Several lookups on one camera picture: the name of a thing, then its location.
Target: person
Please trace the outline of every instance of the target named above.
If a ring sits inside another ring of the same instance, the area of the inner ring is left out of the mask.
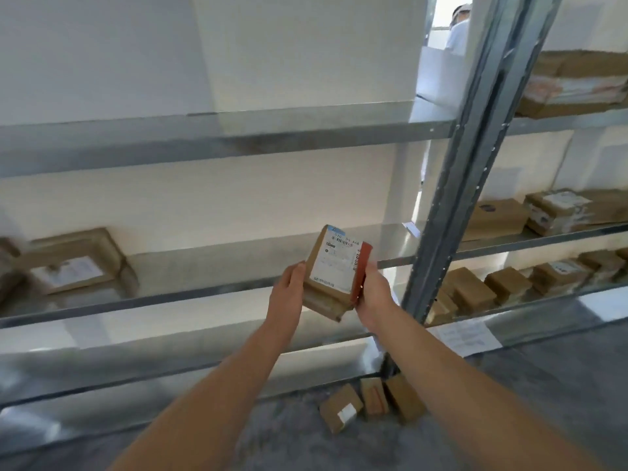
[[[469,36],[470,16],[470,4],[461,5],[453,11],[449,28],[449,38],[447,38],[445,51],[451,51],[452,54],[456,54],[458,56],[465,55]]]
[[[111,468],[222,470],[303,307],[303,263],[273,287],[264,323],[242,348],[174,401]],[[395,360],[432,416],[477,467],[485,470],[600,470],[585,451],[533,414],[424,329],[393,301],[374,264],[366,269],[360,320]]]

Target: white shirt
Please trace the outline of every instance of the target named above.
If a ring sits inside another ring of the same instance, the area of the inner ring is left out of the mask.
[[[449,38],[445,49],[458,56],[464,56],[467,51],[467,39],[469,37],[469,20],[455,24],[449,30]]]

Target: person's left hand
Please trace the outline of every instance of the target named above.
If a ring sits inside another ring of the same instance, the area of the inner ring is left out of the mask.
[[[288,266],[277,284],[273,286],[271,298],[268,301],[268,312],[264,323],[268,324],[273,332],[279,333],[286,345],[292,339],[296,326],[299,325],[303,308],[304,278],[304,262]]]

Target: forearm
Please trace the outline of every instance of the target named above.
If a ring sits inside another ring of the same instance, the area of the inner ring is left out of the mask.
[[[511,392],[400,308],[385,314],[378,337],[458,446],[488,470],[599,469],[583,451],[525,408]]]
[[[289,337],[264,323],[236,352],[157,417],[114,470],[223,469]]]

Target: concrete floor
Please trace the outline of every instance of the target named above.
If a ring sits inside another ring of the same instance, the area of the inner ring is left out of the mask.
[[[610,468],[628,462],[628,322],[488,352],[469,361]],[[358,420],[332,436],[318,414],[337,387],[258,404],[234,457],[241,470],[470,469],[435,421]],[[0,460],[3,471],[104,470],[139,431]]]

